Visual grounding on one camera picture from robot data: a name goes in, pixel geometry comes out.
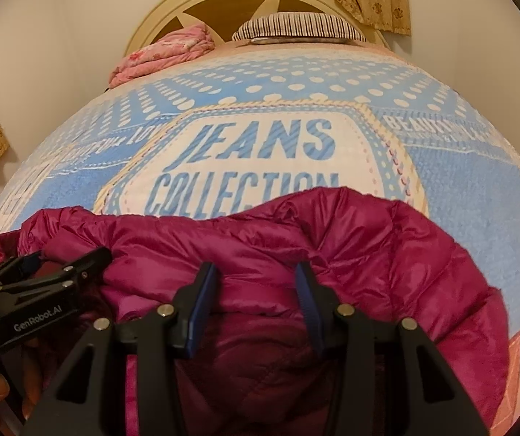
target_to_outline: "blue gripper pad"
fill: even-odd
[[[217,269],[215,266],[207,263],[199,272],[203,274],[203,277],[196,278],[196,282],[200,279],[202,283],[191,316],[189,316],[187,342],[185,343],[187,359],[191,359],[199,347],[217,290]]]
[[[308,337],[314,351],[320,357],[325,350],[324,323],[314,296],[316,277],[308,263],[300,263],[296,266],[295,282]]]

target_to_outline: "human hand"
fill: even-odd
[[[32,410],[42,393],[42,372],[36,357],[34,348],[38,346],[36,339],[26,343],[22,349],[22,368],[24,378],[25,398],[22,404],[22,411],[25,418],[29,418]],[[5,400],[9,393],[9,385],[3,375],[0,375],[0,402]],[[0,417],[0,431],[4,436],[15,436],[8,425]]]

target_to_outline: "silver bolt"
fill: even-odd
[[[96,331],[104,331],[110,326],[110,320],[108,318],[99,318],[93,324]]]
[[[403,320],[401,320],[401,326],[407,331],[414,331],[418,328],[418,322],[413,318],[403,318]]]
[[[157,314],[160,316],[171,316],[175,313],[175,307],[169,303],[159,305],[157,308]]]
[[[336,312],[341,316],[352,316],[355,314],[355,307],[349,303],[342,303],[337,306]]]

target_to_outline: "floral pink blanket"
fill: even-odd
[[[214,48],[209,28],[203,23],[170,32],[121,60],[109,77],[109,87],[196,59]]]

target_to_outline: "curved headboard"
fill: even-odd
[[[147,15],[128,43],[125,55],[147,46],[165,34],[205,23],[215,44],[231,40],[250,18],[277,11],[315,11],[333,14],[359,28],[368,42],[389,47],[380,31],[365,26],[337,5],[335,0],[163,0]]]

